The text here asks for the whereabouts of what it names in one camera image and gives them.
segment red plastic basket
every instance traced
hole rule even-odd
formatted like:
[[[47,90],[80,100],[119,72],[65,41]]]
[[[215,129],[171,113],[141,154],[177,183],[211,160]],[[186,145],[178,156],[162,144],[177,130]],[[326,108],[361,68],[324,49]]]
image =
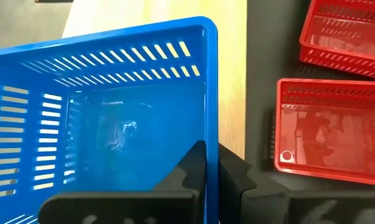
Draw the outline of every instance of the red plastic basket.
[[[275,166],[375,185],[375,82],[278,82]]]
[[[302,62],[375,78],[375,0],[312,0]]]

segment blue plastic basket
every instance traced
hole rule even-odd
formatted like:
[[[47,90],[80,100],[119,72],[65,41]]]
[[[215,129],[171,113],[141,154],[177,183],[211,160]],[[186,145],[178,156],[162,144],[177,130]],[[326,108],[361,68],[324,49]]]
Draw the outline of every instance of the blue plastic basket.
[[[217,223],[217,30],[192,17],[0,50],[0,223],[63,190],[150,190],[207,144]]]

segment wooden surface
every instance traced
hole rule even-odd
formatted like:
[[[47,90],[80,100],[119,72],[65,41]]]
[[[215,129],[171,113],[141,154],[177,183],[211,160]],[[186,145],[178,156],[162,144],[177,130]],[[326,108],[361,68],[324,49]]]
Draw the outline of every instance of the wooden surface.
[[[63,37],[191,16],[217,25],[219,141],[244,158],[247,0],[74,0]]]

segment gray surface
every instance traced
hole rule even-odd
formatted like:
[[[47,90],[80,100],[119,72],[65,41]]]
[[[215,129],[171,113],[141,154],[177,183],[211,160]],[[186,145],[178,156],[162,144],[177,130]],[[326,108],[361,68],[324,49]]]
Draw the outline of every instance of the gray surface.
[[[0,48],[59,39],[71,3],[0,0]]]

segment shopping basket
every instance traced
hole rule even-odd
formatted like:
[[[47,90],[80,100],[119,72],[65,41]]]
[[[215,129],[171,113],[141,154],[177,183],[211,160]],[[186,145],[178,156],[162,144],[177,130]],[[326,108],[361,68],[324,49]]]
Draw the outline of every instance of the shopping basket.
[[[375,82],[278,82],[275,167],[375,185]]]
[[[302,62],[375,78],[375,0],[312,0]]]
[[[1,49],[0,223],[37,223],[58,192],[151,190],[198,140],[217,222],[217,135],[207,18]]]

